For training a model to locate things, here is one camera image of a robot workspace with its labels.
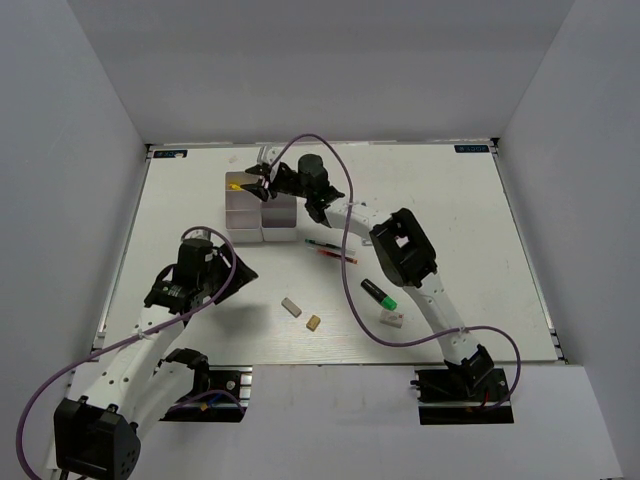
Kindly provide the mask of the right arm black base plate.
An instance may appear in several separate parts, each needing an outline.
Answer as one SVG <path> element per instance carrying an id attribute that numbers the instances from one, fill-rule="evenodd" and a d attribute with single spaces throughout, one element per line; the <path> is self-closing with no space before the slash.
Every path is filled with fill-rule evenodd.
<path id="1" fill-rule="evenodd" d="M 417 393 L 423 426 L 506 425 L 514 423 L 505 372 L 494 368 L 474 393 L 458 387 L 447 369 L 416 370 L 410 386 Z"/>

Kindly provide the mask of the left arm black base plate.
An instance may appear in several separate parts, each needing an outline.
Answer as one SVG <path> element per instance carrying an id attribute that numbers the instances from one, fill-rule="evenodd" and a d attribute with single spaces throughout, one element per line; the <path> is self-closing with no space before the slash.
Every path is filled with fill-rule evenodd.
<path id="1" fill-rule="evenodd" d="M 191 402 L 172 407 L 161 419 L 174 423 L 240 423 L 248 408 L 253 369 L 251 367 L 211 367 L 206 396 L 193 399 L 191 393 L 180 399 Z"/>

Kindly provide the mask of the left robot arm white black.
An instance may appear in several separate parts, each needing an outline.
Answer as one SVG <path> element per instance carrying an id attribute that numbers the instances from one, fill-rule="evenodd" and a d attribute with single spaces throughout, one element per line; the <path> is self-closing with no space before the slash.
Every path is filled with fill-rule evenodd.
<path id="1" fill-rule="evenodd" d="M 54 412 L 55 459 L 64 474 L 84 479 L 127 479 L 151 428 L 181 399 L 199 399 L 211 387 L 208 358 L 174 348 L 190 319 L 257 279 L 230 241 L 191 227 L 180 239 L 176 261 L 154 280 L 129 338 L 76 399 Z"/>

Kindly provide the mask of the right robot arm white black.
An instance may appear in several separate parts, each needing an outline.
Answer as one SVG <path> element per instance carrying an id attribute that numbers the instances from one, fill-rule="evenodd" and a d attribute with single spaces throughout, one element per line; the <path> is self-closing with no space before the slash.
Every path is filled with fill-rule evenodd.
<path id="1" fill-rule="evenodd" d="M 256 181 L 240 187 L 261 201 L 274 200 L 281 194 L 302 198 L 315 223 L 341 230 L 344 236 L 354 234 L 369 239 L 385 277 L 409 295 L 432 330 L 429 337 L 404 343 L 375 336 L 356 310 L 346 267 L 342 266 L 347 303 L 372 341 L 389 348 L 409 348 L 435 340 L 450 371 L 452 388 L 459 396 L 472 399 L 486 389 L 494 369 L 493 359 L 449 299 L 438 274 L 436 251 L 409 209 L 401 208 L 385 216 L 354 202 L 351 193 L 344 194 L 331 185 L 323 160 L 316 154 L 300 157 L 295 170 L 275 160 L 272 164 L 257 163 L 245 173 L 255 176 Z"/>

